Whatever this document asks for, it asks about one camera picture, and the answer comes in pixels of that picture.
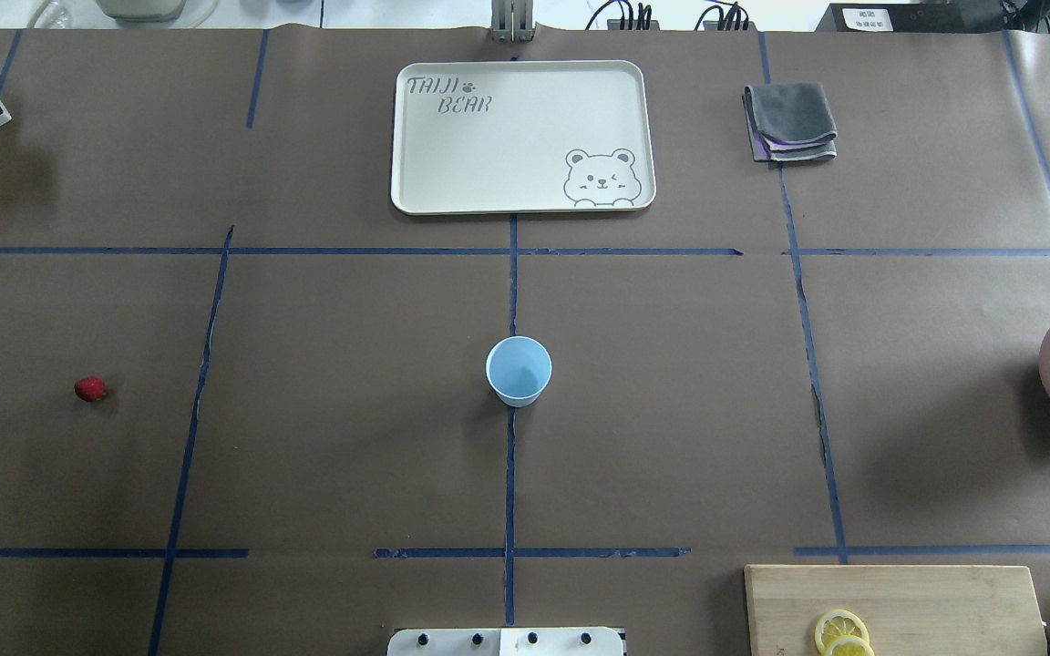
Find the light blue plastic cup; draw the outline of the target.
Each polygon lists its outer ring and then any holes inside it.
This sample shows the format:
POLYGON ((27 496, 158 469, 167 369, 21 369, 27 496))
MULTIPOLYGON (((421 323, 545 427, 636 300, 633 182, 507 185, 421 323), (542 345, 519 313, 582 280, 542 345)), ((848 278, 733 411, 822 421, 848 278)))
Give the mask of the light blue plastic cup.
POLYGON ((549 385, 551 355, 528 336, 510 336, 497 342, 488 353, 485 378, 505 405, 529 406, 549 385))

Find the cream bear serving tray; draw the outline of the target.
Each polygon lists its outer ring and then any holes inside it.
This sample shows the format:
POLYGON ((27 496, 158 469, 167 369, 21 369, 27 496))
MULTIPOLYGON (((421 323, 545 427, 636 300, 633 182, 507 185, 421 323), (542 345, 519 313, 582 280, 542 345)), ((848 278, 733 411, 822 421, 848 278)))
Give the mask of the cream bear serving tray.
POLYGON ((620 59, 408 64, 391 166, 390 199, 408 215, 650 207, 644 75, 620 59))

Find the folded grey cloth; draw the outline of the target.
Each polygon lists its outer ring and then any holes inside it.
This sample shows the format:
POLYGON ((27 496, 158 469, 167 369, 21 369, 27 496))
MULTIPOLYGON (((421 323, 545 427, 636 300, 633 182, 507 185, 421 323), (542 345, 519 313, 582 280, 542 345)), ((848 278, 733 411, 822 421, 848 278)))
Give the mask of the folded grey cloth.
POLYGON ((836 158, 837 125, 820 83, 743 88, 747 137, 755 162, 836 158))

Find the lemon slice stack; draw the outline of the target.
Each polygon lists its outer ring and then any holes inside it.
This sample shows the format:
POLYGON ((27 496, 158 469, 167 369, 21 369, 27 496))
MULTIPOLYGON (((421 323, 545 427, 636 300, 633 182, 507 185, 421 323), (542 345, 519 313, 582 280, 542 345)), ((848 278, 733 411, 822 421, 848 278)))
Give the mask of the lemon slice stack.
POLYGON ((825 611, 813 626, 819 655, 875 655, 870 630, 855 613, 842 608, 825 611))

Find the red strawberry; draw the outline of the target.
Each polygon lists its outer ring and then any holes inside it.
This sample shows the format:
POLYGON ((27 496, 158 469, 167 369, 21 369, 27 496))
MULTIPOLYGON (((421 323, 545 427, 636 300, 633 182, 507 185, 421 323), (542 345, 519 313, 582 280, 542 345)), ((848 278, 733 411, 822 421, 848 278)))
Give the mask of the red strawberry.
POLYGON ((96 403, 103 400, 108 395, 108 387, 104 379, 96 376, 88 376, 75 381, 72 387, 78 399, 85 403, 96 403))

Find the bamboo cutting board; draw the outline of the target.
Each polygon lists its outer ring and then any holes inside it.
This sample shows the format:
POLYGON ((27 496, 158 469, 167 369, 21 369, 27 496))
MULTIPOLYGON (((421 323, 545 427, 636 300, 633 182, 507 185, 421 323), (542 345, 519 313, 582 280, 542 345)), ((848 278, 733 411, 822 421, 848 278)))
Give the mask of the bamboo cutting board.
POLYGON ((849 610, 879 655, 1045 655, 1029 568, 991 565, 749 564, 754 655, 817 655, 814 630, 849 610))

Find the aluminium frame post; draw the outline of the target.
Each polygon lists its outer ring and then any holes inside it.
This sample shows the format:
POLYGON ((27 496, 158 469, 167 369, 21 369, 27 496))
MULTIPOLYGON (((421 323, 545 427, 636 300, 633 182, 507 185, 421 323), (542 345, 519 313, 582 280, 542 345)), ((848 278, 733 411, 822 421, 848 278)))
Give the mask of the aluminium frame post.
POLYGON ((530 42, 536 37, 533 0, 492 0, 490 37, 495 43, 530 42))

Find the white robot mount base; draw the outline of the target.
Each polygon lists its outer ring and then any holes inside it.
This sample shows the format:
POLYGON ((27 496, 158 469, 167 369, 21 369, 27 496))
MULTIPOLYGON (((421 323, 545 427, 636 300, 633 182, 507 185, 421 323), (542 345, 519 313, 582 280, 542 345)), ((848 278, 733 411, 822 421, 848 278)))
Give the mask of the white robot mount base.
POLYGON ((416 628, 391 636, 387 655, 626 655, 612 627, 416 628))

